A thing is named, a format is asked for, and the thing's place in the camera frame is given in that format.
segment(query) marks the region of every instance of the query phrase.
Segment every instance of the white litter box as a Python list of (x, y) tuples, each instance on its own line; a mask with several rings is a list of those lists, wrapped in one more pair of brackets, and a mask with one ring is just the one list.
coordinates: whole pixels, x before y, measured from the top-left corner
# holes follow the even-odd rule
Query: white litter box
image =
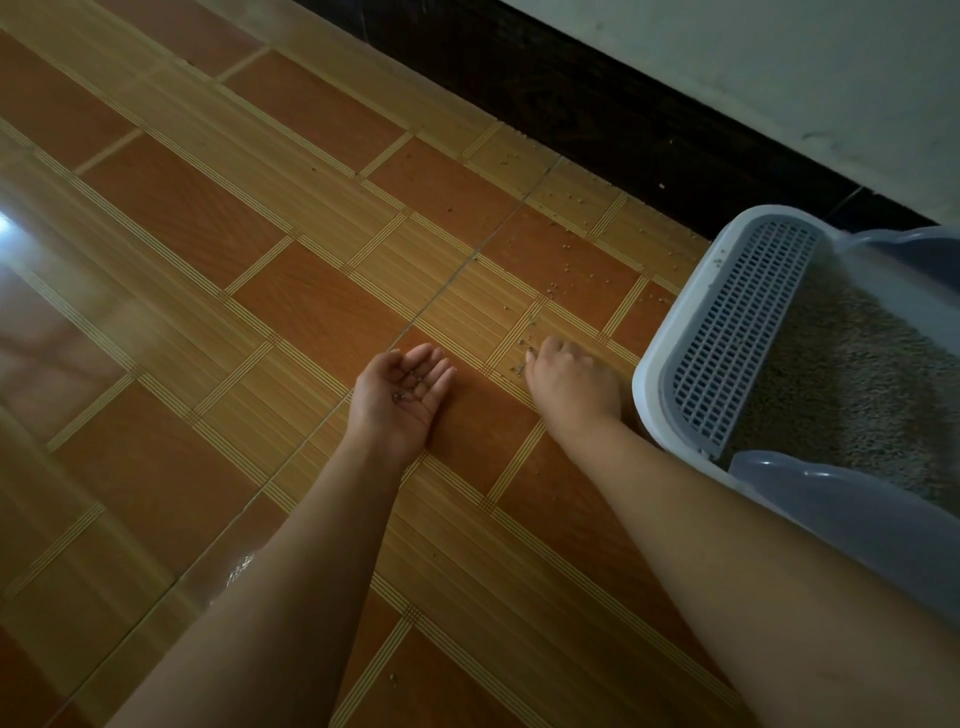
[[(875, 477), (783, 453), (740, 452), (729, 471), (714, 463), (818, 247), (852, 255), (876, 242), (931, 240), (948, 242), (945, 264), (955, 270), (960, 231), (850, 235), (793, 207), (746, 210), (701, 259), (637, 365), (633, 390), (644, 425), (664, 449), (798, 523), (960, 626), (960, 520)], [(960, 298), (939, 295), (933, 284), (890, 279), (859, 262), (853, 269), (856, 285), (886, 299), (886, 308), (960, 356)]]

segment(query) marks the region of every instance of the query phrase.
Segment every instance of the black baseboard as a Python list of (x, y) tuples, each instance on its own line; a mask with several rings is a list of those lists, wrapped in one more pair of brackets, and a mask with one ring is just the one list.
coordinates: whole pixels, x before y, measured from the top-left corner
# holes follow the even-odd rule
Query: black baseboard
[(770, 203), (932, 224), (499, 0), (297, 1), (705, 237)]

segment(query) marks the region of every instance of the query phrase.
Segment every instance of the cupped hand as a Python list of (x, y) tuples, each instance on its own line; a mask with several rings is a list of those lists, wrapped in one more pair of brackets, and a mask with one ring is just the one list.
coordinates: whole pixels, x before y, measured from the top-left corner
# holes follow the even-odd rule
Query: cupped hand
[(345, 439), (403, 470), (423, 449), (456, 371), (432, 344), (378, 354), (357, 378)]
[(620, 419), (616, 373), (573, 342), (548, 336), (540, 353), (527, 352), (524, 373), (547, 430), (563, 448), (598, 422)]

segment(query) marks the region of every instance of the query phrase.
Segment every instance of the litter box grid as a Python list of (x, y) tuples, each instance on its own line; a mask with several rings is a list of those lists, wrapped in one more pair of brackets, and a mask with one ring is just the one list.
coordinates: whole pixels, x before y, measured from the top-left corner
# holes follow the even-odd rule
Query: litter box grid
[(667, 402), (691, 445), (723, 452), (822, 233), (799, 220), (767, 216), (747, 228), (689, 334), (671, 357)]

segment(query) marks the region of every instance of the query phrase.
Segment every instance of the wall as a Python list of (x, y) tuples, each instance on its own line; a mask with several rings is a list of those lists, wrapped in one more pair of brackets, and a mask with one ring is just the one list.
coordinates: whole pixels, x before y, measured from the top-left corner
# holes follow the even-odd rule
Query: wall
[(960, 224), (960, 4), (506, 2), (921, 214)]

